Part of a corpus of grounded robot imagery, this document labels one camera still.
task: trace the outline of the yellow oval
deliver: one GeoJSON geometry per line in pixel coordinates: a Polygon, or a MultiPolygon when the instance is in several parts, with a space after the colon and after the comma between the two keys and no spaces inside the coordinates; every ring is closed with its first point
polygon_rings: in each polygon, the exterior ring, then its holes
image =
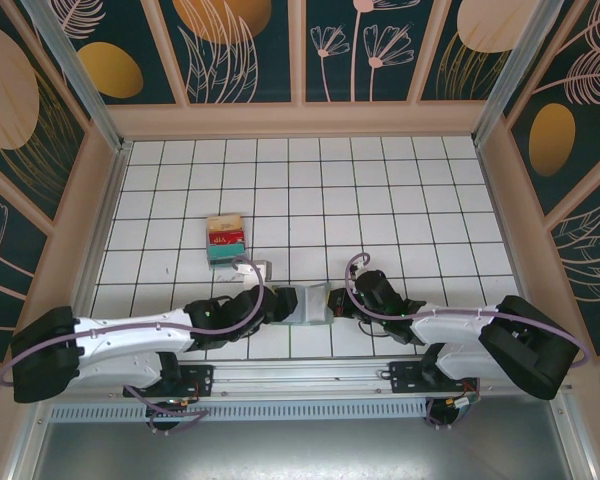
{"type": "Polygon", "coordinates": [[[138,64],[115,45],[94,42],[78,51],[85,70],[100,93],[129,98],[142,90],[144,80],[138,64]]]}
{"type": "Polygon", "coordinates": [[[230,29],[225,3],[236,22],[244,20],[252,37],[262,32],[271,18],[271,0],[173,0],[180,19],[198,37],[213,43],[236,43],[240,35],[230,29]]]}
{"type": "Polygon", "coordinates": [[[463,0],[458,36],[471,50],[506,52],[516,46],[537,0],[463,0]]]}
{"type": "Polygon", "coordinates": [[[18,44],[0,30],[0,148],[15,150],[27,143],[39,110],[36,72],[18,44]]]}
{"type": "Polygon", "coordinates": [[[538,112],[529,135],[529,158],[533,169],[549,177],[566,163],[576,139],[576,122],[571,111],[558,103],[538,112]]]}

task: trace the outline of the purple cable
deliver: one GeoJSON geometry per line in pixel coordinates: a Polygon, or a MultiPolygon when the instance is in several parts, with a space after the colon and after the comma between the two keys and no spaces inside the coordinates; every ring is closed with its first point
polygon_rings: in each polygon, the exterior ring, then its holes
{"type": "MultiPolygon", "coordinates": [[[[347,263],[347,269],[344,272],[344,286],[347,290],[347,294],[349,295],[349,298],[351,299],[353,304],[358,309],[360,309],[361,312],[365,313],[366,315],[369,315],[370,317],[377,318],[378,320],[385,320],[385,321],[411,320],[411,319],[415,319],[415,318],[423,318],[423,317],[428,317],[430,315],[433,315],[433,316],[436,315],[436,313],[437,313],[436,310],[431,310],[429,312],[418,312],[418,313],[414,313],[411,315],[382,315],[380,313],[375,313],[375,312],[372,312],[371,310],[367,310],[365,308],[365,306],[362,305],[360,302],[358,302],[356,297],[353,295],[353,290],[351,289],[351,285],[349,284],[349,282],[352,280],[351,279],[351,267],[356,262],[356,260],[358,260],[359,258],[363,259],[362,263],[364,266],[368,265],[369,262],[371,261],[371,255],[369,255],[366,252],[359,253],[358,255],[354,256],[351,260],[349,260],[349,263],[347,263]]],[[[461,315],[461,316],[465,316],[465,317],[475,317],[476,315],[478,317],[480,317],[481,315],[489,315],[489,316],[494,316],[494,317],[498,317],[498,318],[504,318],[505,320],[509,320],[511,322],[524,323],[526,325],[530,325],[532,327],[536,327],[541,330],[545,330],[549,333],[553,333],[554,335],[558,335],[559,337],[562,337],[565,340],[573,343],[576,347],[578,347],[582,351],[583,357],[580,360],[573,362],[571,364],[571,368],[580,367],[580,366],[584,365],[585,363],[587,363],[589,361],[589,359],[591,358],[591,352],[589,352],[589,349],[587,348],[587,346],[583,342],[581,342],[580,340],[575,338],[573,335],[571,335],[570,333],[564,332],[564,331],[560,330],[559,328],[555,328],[555,327],[552,327],[551,325],[546,325],[537,320],[533,320],[532,318],[520,317],[518,315],[511,315],[509,313],[501,313],[501,312],[498,312],[497,310],[482,310],[482,309],[473,310],[470,308],[441,308],[440,312],[448,313],[451,315],[461,315]]]]}

